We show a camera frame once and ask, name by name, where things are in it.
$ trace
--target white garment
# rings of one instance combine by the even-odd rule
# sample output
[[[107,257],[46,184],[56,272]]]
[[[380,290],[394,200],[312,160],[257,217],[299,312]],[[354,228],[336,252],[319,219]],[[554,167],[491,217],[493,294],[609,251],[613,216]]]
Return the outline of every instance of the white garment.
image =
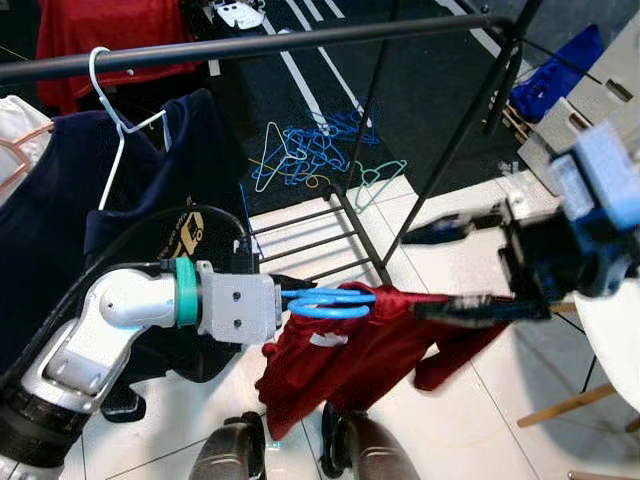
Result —
[[[51,133],[45,130],[22,143],[20,140],[47,125],[51,125],[51,120],[20,97],[8,95],[0,98],[0,141],[3,144],[19,144],[14,148],[24,153],[21,159],[10,147],[0,145],[0,185],[15,174],[24,159],[29,163],[27,168],[21,171],[9,185],[0,189],[0,205],[9,198],[40,159],[51,140]]]
[[[640,412],[640,281],[627,279],[612,297],[575,296],[580,322],[616,392]]]

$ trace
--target red cloth hanging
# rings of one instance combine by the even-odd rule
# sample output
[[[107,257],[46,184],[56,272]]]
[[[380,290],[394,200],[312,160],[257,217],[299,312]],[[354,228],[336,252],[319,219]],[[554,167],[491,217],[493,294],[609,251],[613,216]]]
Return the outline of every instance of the red cloth hanging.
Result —
[[[95,47],[111,50],[148,47],[192,40],[178,5],[179,0],[40,0],[38,59],[89,53]],[[190,73],[193,63],[136,68],[99,75],[101,86],[157,80]],[[76,101],[93,87],[88,76],[38,82],[38,96],[62,114],[78,110]]]
[[[340,288],[375,294],[375,306],[348,320],[292,315],[278,341],[262,349],[267,368],[256,388],[275,440],[323,400],[339,412],[368,410],[414,368],[415,386],[433,390],[506,327],[471,329],[415,318],[413,305],[446,302],[447,295],[358,282]],[[439,352],[423,360],[433,343]]]

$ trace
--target dark blue garment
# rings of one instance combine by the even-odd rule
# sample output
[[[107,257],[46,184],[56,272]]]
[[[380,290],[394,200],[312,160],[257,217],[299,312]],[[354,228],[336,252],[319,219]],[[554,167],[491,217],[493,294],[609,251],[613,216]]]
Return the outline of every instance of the dark blue garment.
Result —
[[[247,160],[209,92],[197,91],[169,102],[165,109],[173,147],[163,154],[144,133],[127,135],[105,212],[94,210],[118,144],[113,122],[102,111],[54,119],[44,155],[0,208],[0,375],[82,272],[85,249],[97,254],[147,213],[188,201],[243,218],[237,179]],[[163,251],[168,257],[193,248],[198,258],[226,266],[229,251],[217,250],[230,248],[232,240],[224,227],[201,227],[193,218],[181,224],[177,220],[132,239],[111,263],[152,260]]]
[[[149,213],[191,204],[213,205],[245,218],[238,179],[248,160],[216,110],[208,90],[167,103],[173,145],[166,154],[154,151],[160,168],[139,200],[128,209],[112,207],[87,217],[85,253],[91,258],[127,227]],[[153,261],[187,255],[228,270],[236,232],[224,221],[199,213],[176,215],[132,238],[111,263]]]
[[[587,71],[604,52],[597,25],[589,25],[556,54]],[[539,122],[544,114],[575,87],[582,74],[556,58],[547,60],[531,78],[511,92],[511,104],[530,122]]]

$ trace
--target wooden chair leg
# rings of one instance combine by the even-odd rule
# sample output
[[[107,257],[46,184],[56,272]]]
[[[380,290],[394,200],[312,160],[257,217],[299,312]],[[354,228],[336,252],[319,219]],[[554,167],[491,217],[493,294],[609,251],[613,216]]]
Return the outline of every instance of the wooden chair leg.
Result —
[[[634,480],[629,477],[618,477],[611,475],[598,475],[595,473],[587,473],[587,472],[574,472],[571,471],[567,475],[569,480]]]
[[[576,304],[571,303],[554,303],[551,305],[551,311],[553,313],[576,313]]]
[[[531,415],[527,415],[526,417],[518,420],[518,426],[520,428],[523,428],[535,425],[536,423],[544,422],[545,420],[549,420],[553,417],[557,417],[558,415],[562,415],[565,412],[569,412],[584,405],[589,405],[590,403],[597,402],[598,400],[607,397],[612,393],[615,393],[613,385],[611,385],[610,383],[601,385],[597,388],[594,388],[593,390],[589,390],[587,392],[581,393],[580,395],[576,395],[575,397],[571,397],[564,402],[558,403],[557,405],[553,405],[552,407],[547,407],[542,410],[538,410]]]
[[[626,427],[624,427],[624,431],[627,433],[635,433],[640,430],[640,417],[632,420]]]

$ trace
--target black metal rod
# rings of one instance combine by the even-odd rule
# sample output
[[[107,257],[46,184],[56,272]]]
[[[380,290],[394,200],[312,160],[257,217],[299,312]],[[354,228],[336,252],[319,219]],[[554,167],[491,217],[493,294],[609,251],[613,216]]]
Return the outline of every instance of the black metal rod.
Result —
[[[591,359],[591,365],[589,365],[589,372],[587,373],[587,378],[584,379],[584,384],[582,385],[582,390],[580,390],[580,393],[586,392],[587,388],[589,388],[589,381],[591,380],[591,374],[593,373],[593,368],[596,366],[597,359],[598,357],[596,357],[595,355]]]
[[[253,235],[260,235],[261,233],[270,232],[271,230],[277,230],[278,228],[288,227],[289,225],[293,225],[294,223],[304,222],[305,220],[310,220],[312,218],[319,217],[320,215],[325,215],[327,213],[333,213],[342,210],[342,206],[339,207],[331,207],[326,210],[322,210],[316,213],[310,213],[309,215],[305,215],[304,217],[294,218],[293,220],[287,220],[286,222],[276,223],[275,225],[269,225],[268,227],[260,228],[258,230],[254,230],[252,232]]]
[[[485,13],[484,11],[478,9],[472,2],[468,0],[455,0],[455,2],[465,11],[465,13],[469,15],[477,15],[480,13]],[[485,28],[484,32],[491,37],[491,39],[496,42],[499,46],[503,46],[506,43],[506,38],[500,32],[496,31],[493,28]]]
[[[329,188],[336,194],[336,197],[338,197],[340,205],[342,205],[342,208],[344,208],[344,213],[347,214],[347,218],[349,219],[349,222],[351,222],[353,229],[356,231],[358,239],[360,240],[360,243],[362,243],[364,251],[369,256],[371,263],[373,263],[373,267],[376,269],[380,280],[382,280],[382,283],[385,285],[392,285],[391,277],[389,276],[389,272],[387,272],[386,265],[382,263],[376,247],[373,246],[373,243],[371,242],[367,231],[365,230],[362,223],[360,223],[358,214],[351,206],[351,203],[349,203],[349,199],[344,194],[344,191],[342,190],[342,188],[335,184],[329,185]]]
[[[513,84],[518,77],[518,72],[520,71],[520,66],[522,65],[522,44],[518,44],[517,50],[511,56],[511,60],[509,60],[509,67],[507,68],[507,73],[505,74],[502,83],[500,84],[500,88],[498,89],[498,93],[496,94],[496,98],[493,102],[493,106],[489,111],[489,117],[487,118],[487,124],[484,126],[484,133],[486,135],[493,135],[498,127],[498,123],[500,122],[500,118],[502,116],[502,110],[507,105],[507,100],[509,99],[509,94],[511,93],[511,89],[513,88]]]
[[[533,20],[536,11],[538,10],[538,8],[540,8],[541,3],[542,0],[528,0],[525,4],[522,12],[520,13],[520,16],[516,20],[516,23],[509,32],[509,42],[507,42],[506,46],[502,47],[502,49],[500,50],[498,58],[496,58],[496,60],[493,62],[493,65],[491,66],[489,73],[487,73],[484,81],[482,82],[478,93],[476,93],[476,96],[471,101],[471,104],[463,115],[462,120],[451,136],[451,139],[449,140],[447,147],[442,153],[442,156],[437,161],[436,166],[431,173],[431,176],[422,188],[418,196],[418,200],[416,200],[416,203],[413,205],[411,212],[409,212],[409,215],[402,224],[398,235],[396,235],[396,238],[393,240],[391,247],[389,247],[389,251],[384,256],[382,260],[383,266],[386,266],[389,263],[393,252],[395,252],[396,248],[398,248],[398,245],[402,241],[402,237],[411,227],[411,224],[415,220],[416,215],[418,215],[418,213],[420,212],[422,205],[424,205],[424,202],[427,200],[427,198],[433,194],[433,191],[442,178],[442,175],[444,174],[446,168],[453,160],[455,154],[458,152],[458,149],[467,136],[474,117],[478,113],[480,107],[485,103],[486,98],[489,96],[489,93],[491,92],[498,76],[504,72],[504,68],[509,61],[509,58],[511,57],[511,50],[514,45],[515,39],[521,38],[525,34],[527,27],[531,23],[531,20]]]
[[[282,35],[229,38],[207,42],[114,50],[98,56],[96,59],[96,71],[112,72],[136,67],[154,67],[211,59],[239,58],[285,50],[315,48],[321,45],[431,35],[491,26],[507,29],[513,26],[513,21],[498,15],[462,15],[327,28]],[[88,54],[5,63],[0,67],[0,83],[86,75],[88,65]]]
[[[400,0],[393,0],[393,5],[391,6],[391,13],[389,15],[389,22],[393,22],[398,18],[398,11],[400,10]],[[378,52],[378,58],[376,59],[376,64],[373,68],[373,75],[371,76],[371,83],[369,84],[369,92],[367,93],[367,101],[364,106],[364,110],[362,113],[362,118],[360,119],[360,125],[358,126],[358,135],[356,136],[356,142],[353,146],[353,150],[351,151],[351,161],[349,162],[349,176],[347,178],[347,185],[345,186],[345,190],[349,190],[351,186],[351,182],[353,181],[353,174],[356,169],[356,161],[360,156],[360,148],[362,147],[362,138],[364,137],[364,133],[367,130],[367,120],[371,115],[371,109],[373,107],[373,101],[378,91],[378,84],[380,83],[380,73],[382,72],[382,67],[387,61],[387,57],[389,55],[389,41],[383,40],[382,45],[380,46],[380,51]]]
[[[319,247],[320,245],[325,245],[327,243],[335,242],[336,240],[340,240],[342,238],[350,237],[351,235],[355,235],[356,231],[351,230],[346,233],[341,233],[340,235],[335,235],[333,237],[325,238],[324,240],[319,240],[317,242],[308,243],[307,245],[303,245],[302,247],[292,248],[291,250],[287,250],[286,252],[278,253],[276,255],[272,255],[267,258],[263,258],[260,260],[260,264],[271,262],[273,260],[277,260],[279,258],[288,257],[289,255],[293,255],[294,253],[304,252],[305,250],[309,250],[310,248]]]
[[[334,273],[342,272],[343,270],[349,270],[350,268],[357,267],[358,265],[362,265],[363,263],[370,262],[370,258],[363,258],[361,260],[356,260],[355,262],[347,263],[346,265],[342,265],[341,267],[334,268],[332,270],[327,270],[326,272],[318,273],[309,278],[305,278],[307,282],[313,282],[314,280],[318,280],[322,277],[328,277],[329,275],[333,275]]]

